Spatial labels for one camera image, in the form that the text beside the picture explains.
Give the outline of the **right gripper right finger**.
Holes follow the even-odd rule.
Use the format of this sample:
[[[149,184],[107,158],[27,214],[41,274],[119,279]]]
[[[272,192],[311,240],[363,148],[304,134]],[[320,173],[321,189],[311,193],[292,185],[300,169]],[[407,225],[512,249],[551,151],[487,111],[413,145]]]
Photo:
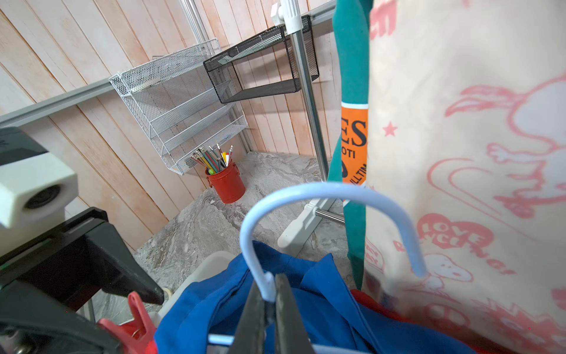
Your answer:
[[[285,274],[277,274],[275,284],[276,353],[315,354],[288,278]]]

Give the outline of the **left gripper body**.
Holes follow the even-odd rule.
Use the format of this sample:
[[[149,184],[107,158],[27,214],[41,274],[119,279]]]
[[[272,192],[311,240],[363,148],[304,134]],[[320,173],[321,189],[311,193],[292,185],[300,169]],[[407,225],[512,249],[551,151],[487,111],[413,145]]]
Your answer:
[[[164,302],[106,211],[91,207],[1,257],[1,352],[123,353],[78,314],[98,291]]]

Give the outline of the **red clothespin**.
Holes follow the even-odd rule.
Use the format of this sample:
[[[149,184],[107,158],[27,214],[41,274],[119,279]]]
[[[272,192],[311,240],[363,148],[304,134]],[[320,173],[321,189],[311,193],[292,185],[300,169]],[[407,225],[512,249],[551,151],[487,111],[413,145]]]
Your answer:
[[[121,353],[157,354],[155,342],[156,326],[150,318],[140,295],[135,291],[128,295],[128,306],[133,319],[124,324],[114,324],[109,319],[101,319],[98,326],[109,332],[121,344]]]

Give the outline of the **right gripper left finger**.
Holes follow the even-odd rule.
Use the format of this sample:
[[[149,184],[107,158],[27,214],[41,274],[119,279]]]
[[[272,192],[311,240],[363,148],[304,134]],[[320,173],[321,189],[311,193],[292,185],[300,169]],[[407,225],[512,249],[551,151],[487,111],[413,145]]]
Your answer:
[[[266,308],[259,287],[253,282],[228,354],[265,352],[265,329],[268,324]]]

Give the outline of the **blue red white jacket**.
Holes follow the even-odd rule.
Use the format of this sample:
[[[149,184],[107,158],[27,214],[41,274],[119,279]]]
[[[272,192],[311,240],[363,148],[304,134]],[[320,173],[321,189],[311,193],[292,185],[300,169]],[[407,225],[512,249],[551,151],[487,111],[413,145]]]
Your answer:
[[[285,274],[312,343],[365,353],[473,353],[457,339],[389,319],[356,302],[332,255],[300,260],[254,242],[262,268]],[[204,353],[210,333],[233,335],[254,279],[242,256],[227,270],[190,284],[161,321],[158,353]]]

